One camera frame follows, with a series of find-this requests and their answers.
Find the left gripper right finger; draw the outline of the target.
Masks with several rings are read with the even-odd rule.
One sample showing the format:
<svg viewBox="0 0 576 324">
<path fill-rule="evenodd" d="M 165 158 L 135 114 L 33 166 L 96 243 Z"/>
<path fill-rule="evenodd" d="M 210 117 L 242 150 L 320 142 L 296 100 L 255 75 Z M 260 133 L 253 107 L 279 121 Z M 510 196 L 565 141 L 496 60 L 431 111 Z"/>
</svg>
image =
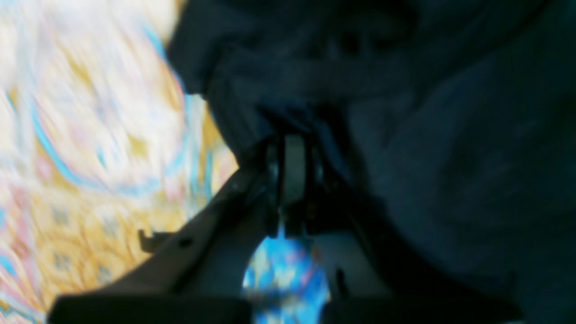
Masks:
<svg viewBox="0 0 576 324">
<path fill-rule="evenodd" d="M 517 307 L 434 269 L 370 204 L 331 172 L 306 140 L 306 235 L 332 299 L 323 324 L 520 324 Z"/>
</svg>

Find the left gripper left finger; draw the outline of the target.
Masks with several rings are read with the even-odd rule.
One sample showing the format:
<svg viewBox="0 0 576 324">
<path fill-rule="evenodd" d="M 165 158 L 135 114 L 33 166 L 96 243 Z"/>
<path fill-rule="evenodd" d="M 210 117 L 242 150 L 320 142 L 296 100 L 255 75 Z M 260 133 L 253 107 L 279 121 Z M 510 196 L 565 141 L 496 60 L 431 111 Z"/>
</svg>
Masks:
<svg viewBox="0 0 576 324">
<path fill-rule="evenodd" d="M 82 295 L 58 297 L 50 324 L 251 324 L 249 260 L 278 225 L 281 143 L 270 139 L 210 203 L 142 265 Z"/>
</svg>

